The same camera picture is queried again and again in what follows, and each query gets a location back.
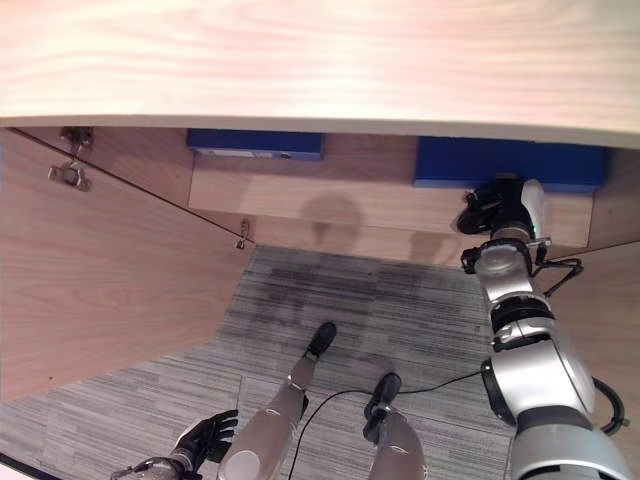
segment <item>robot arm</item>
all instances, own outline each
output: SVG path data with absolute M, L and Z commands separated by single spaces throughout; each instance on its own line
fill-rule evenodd
M 220 413 L 188 428 L 168 457 L 152 457 L 135 467 L 120 470 L 111 480 L 201 480 L 198 470 L 205 460 L 220 463 L 238 424 L 237 410 Z
M 582 270 L 577 262 L 546 262 L 542 188 L 535 180 L 501 179 L 467 196 L 458 220 L 463 233 L 491 232 L 491 240 L 465 250 L 462 265 L 485 291 L 493 331 L 493 354 L 482 365 L 492 410 L 517 427 L 512 477 L 524 479 L 631 480 L 609 437 L 589 421 L 594 383 L 574 353 L 546 297 L 534 281 L 530 249 L 542 248 L 535 264 Z

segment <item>wooden cabinet door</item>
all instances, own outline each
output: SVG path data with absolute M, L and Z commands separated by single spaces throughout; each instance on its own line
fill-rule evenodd
M 0 130 L 3 400 L 206 342 L 253 250 L 91 167 L 48 180 L 66 161 Z

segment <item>gray carpet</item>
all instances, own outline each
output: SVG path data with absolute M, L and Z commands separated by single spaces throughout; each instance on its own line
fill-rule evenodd
M 318 365 L 309 416 L 345 388 L 395 370 L 405 388 L 478 369 L 489 329 L 477 281 L 419 265 L 260 247 L 212 342 L 0 406 L 0 451 L 62 479 L 98 480 L 168 453 L 194 420 L 240 409 L 243 425 L 326 320 L 338 337 Z M 366 479 L 362 395 L 336 399 L 307 429 L 294 478 Z M 503 479 L 511 429 L 474 377 L 395 403 L 423 442 L 434 479 Z M 279 476 L 286 478 L 293 451 Z M 216 465 L 202 471 L 215 478 Z

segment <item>black cable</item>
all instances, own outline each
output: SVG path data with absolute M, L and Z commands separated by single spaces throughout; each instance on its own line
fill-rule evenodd
M 417 389 L 417 390 L 405 390 L 404 392 L 398 392 L 398 395 L 409 395 L 409 394 L 413 394 L 413 393 L 432 392 L 432 391 L 437 390 L 439 388 L 446 387 L 447 385 L 450 385 L 450 384 L 452 384 L 454 382 L 458 382 L 460 380 L 465 380 L 467 378 L 474 377 L 474 376 L 479 375 L 479 374 L 480 374 L 480 371 L 469 373 L 467 375 L 462 375 L 461 377 L 456 377 L 456 378 L 453 378 L 451 380 L 447 380 L 446 382 L 441 383 L 440 385 L 436 385 L 435 387 L 420 388 L 420 389 Z M 373 392 L 370 392 L 368 390 L 352 389 L 352 390 L 342 390 L 340 392 L 334 393 L 333 395 L 329 395 L 327 398 L 325 398 L 322 401 L 322 403 L 320 403 L 320 405 L 318 405 L 316 407 L 316 409 L 313 411 L 313 413 L 311 414 L 309 419 L 305 422 L 304 427 L 302 427 L 302 430 L 300 431 L 300 436 L 298 437 L 298 444 L 296 446 L 296 453 L 293 456 L 293 461 L 291 462 L 291 469 L 289 470 L 289 476 L 287 477 L 287 480 L 291 480 L 291 477 L 293 476 L 293 469 L 296 466 L 296 460 L 298 459 L 298 453 L 300 452 L 300 445 L 302 443 L 302 437 L 304 436 L 304 432 L 307 430 L 307 427 L 311 423 L 311 420 L 313 420 L 313 417 L 315 417 L 316 414 L 320 411 L 320 409 L 322 407 L 324 407 L 330 400 L 333 400 L 334 398 L 336 398 L 336 397 L 338 397 L 340 395 L 346 395 L 348 393 L 363 393 L 365 395 L 373 395 Z
M 480 370 L 478 370 L 477 372 L 469 373 L 467 375 L 463 375 L 461 377 L 454 378 L 452 380 L 448 380 L 448 381 L 446 381 L 444 383 L 441 383 L 440 385 L 436 385 L 435 387 L 420 388 L 418 390 L 405 390 L 403 392 L 398 392 L 398 395 L 409 395 L 411 393 L 433 392 L 434 390 L 437 390 L 437 389 L 442 388 L 442 387 L 446 387 L 447 385 L 449 385 L 451 383 L 455 383 L 455 382 L 459 382 L 460 380 L 465 380 L 467 378 L 475 377 L 476 375 L 480 375 Z
M 611 436 L 618 430 L 620 430 L 620 427 L 629 426 L 631 422 L 628 419 L 624 418 L 624 403 L 622 402 L 622 399 L 616 393 L 616 391 L 596 377 L 593 377 L 593 385 L 598 390 L 600 390 L 605 397 L 607 397 L 607 400 L 611 402 L 611 407 L 613 408 L 613 416 L 611 417 L 611 421 L 604 427 L 600 428 L 600 430 L 602 430 L 605 434 Z

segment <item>blue box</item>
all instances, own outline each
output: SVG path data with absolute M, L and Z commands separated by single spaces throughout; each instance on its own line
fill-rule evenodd
M 546 191 L 590 193 L 602 186 L 603 147 L 519 140 L 420 137 L 413 185 L 483 185 L 500 173 L 536 178 Z
M 202 155 L 322 160 L 321 133 L 190 129 L 187 146 Z

